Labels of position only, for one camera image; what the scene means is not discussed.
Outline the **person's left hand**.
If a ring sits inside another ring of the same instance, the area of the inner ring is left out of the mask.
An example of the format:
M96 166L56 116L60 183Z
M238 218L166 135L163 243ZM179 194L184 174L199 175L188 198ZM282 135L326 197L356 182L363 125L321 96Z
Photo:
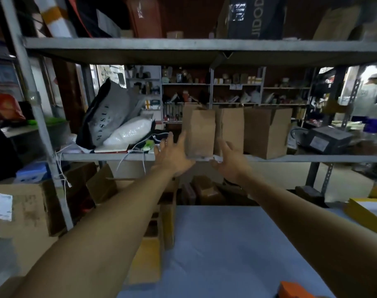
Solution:
M169 132L167 138L154 147L155 162L151 170L167 169L173 177L188 171L190 168L185 168L185 140L185 131L181 132L176 143L173 133Z

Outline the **person's right hand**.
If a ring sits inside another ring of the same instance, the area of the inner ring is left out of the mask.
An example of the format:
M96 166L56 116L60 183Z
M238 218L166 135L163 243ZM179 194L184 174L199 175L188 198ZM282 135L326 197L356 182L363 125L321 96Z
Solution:
M214 169L227 181L245 187L253 178L253 170L246 157L231 142L218 138L218 143L224 159L224 167Z

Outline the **narrow brown cardboard box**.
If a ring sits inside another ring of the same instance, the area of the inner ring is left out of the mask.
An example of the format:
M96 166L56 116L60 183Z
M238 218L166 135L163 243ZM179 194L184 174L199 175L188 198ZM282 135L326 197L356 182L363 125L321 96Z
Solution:
M184 105L182 131L186 132L185 151L190 158L212 157L216 130L216 112L201 105Z

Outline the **person's left forearm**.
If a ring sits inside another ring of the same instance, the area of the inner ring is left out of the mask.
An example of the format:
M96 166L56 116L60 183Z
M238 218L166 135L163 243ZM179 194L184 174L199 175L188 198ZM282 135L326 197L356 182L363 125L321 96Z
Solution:
M51 246L11 298L115 298L176 172L156 165Z

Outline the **person's right forearm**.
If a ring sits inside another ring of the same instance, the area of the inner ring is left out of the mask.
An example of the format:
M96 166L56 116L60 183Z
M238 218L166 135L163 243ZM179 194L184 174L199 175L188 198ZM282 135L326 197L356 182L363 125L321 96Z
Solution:
M377 234L266 183L241 175L237 183L284 233L336 298L377 298Z

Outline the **dark brown carton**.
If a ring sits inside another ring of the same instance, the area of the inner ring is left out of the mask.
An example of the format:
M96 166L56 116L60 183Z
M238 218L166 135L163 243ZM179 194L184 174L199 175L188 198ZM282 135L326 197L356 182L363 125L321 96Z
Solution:
M227 200L209 177L195 175L181 186L181 204L223 206Z

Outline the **large open cardboard box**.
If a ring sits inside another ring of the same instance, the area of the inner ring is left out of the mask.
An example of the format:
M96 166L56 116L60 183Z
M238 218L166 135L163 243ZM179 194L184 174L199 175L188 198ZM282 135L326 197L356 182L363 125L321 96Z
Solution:
M261 159L287 154L292 108L244 108L244 153Z

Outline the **white plastic bag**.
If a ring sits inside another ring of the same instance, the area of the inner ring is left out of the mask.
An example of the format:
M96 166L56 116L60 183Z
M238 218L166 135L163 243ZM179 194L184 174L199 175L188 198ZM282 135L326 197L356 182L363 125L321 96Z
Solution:
M152 115L134 117L117 128L111 136L103 142L103 146L122 148L137 143L151 131Z

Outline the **background shelves with goods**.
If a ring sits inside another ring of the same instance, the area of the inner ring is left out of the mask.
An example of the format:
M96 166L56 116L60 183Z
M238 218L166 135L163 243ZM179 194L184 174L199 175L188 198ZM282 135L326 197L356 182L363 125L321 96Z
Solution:
M145 97L144 111L163 127L182 122L188 105L207 108L287 106L303 119L313 85L308 68L126 65L125 80Z

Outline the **thin flat notebook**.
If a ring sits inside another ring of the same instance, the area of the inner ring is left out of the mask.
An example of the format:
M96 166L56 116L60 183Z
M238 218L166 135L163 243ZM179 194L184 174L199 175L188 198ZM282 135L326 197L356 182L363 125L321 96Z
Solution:
M129 144L101 145L94 149L94 153L126 153Z

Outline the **open flap cardboard box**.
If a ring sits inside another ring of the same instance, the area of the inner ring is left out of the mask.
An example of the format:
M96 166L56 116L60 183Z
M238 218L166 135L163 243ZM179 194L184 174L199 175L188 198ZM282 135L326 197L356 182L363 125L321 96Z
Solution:
M108 164L103 165L86 182L86 187L96 207L111 199L118 192L112 170Z

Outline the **grey printed pillow bag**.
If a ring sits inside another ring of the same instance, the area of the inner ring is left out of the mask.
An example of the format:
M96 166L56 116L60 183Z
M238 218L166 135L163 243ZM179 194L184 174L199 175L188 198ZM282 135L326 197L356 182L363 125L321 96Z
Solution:
M101 146L122 124L139 115L145 97L107 78L88 107L76 144L86 150Z

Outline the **black box with label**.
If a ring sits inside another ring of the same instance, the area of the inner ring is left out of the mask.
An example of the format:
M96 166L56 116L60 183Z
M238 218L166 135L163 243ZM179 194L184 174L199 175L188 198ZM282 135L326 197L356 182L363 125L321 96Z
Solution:
M340 155L349 146L353 135L332 126L313 128L301 139L301 145L321 155Z

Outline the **grey metal shelf rack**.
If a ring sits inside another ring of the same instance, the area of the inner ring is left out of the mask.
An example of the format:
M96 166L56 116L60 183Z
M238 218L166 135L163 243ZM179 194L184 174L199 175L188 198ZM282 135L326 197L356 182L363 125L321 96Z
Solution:
M74 226L57 168L27 50L82 66L84 100L94 97L90 64L145 65L287 65L304 67L355 66L377 62L377 42L314 40L143 39L143 38L33 38L24 37L13 0L0 0L27 89L27 99L38 122L67 230Z

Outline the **black printed carton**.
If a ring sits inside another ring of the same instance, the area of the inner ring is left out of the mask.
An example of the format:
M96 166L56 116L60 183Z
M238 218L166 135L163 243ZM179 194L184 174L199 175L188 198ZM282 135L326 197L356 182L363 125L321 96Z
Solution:
M287 0L225 0L216 24L217 39L281 40Z

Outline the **reddish brown box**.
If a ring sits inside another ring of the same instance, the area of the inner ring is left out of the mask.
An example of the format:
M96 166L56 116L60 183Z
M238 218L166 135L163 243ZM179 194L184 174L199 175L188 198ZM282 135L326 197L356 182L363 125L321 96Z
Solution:
M126 0L136 38L163 38L158 0Z

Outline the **orange object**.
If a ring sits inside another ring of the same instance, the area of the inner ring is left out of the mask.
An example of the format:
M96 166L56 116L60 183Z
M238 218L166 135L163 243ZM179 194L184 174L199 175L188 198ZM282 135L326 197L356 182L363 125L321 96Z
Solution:
M281 281L276 298L316 298L300 284L295 282Z

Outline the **yellow box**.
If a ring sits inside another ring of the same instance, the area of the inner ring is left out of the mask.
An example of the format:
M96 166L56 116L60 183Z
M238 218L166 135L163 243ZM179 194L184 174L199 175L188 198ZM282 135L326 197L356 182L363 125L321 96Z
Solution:
M377 233L377 199L350 199L344 212L363 227Z

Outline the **blue plastic box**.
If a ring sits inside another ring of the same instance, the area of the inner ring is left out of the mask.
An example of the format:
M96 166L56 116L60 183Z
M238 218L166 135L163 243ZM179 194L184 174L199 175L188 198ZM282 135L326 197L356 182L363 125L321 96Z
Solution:
M46 161L32 162L16 172L14 184L38 184L51 178Z

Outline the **blue container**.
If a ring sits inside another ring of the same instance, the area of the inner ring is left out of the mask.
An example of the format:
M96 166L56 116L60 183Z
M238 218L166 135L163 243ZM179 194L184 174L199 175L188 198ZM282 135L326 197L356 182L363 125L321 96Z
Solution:
M377 134L377 118L366 117L363 132Z

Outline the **cardboard box with white label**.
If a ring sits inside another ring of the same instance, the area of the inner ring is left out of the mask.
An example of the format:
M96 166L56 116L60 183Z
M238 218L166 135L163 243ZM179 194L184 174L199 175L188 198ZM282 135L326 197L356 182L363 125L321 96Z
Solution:
M66 223L52 180L36 184L0 182L0 237L35 233L55 237Z

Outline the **black bag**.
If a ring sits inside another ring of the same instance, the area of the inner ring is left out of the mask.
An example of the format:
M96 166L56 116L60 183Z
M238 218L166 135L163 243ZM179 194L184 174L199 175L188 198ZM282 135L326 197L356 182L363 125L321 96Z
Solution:
M120 38L131 30L124 0L65 0L78 38Z

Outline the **flat cardboard sheet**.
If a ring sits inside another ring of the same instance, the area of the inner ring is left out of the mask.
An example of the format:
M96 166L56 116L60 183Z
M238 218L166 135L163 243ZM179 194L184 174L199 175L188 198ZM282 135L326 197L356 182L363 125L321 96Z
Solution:
M321 19L313 40L346 41L355 28L361 7L354 5L337 9L328 9Z

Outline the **orange plastic bag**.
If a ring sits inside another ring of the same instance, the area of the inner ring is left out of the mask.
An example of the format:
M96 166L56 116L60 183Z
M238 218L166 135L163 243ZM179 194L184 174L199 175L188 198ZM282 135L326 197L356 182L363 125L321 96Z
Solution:
M25 121L17 100L9 94L0 93L0 121Z

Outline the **white and orange roll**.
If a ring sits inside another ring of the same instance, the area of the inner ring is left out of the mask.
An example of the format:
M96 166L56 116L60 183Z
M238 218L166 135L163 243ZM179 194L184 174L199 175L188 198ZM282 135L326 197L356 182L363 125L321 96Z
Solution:
M41 17L54 38L77 38L68 16L66 0L34 0Z

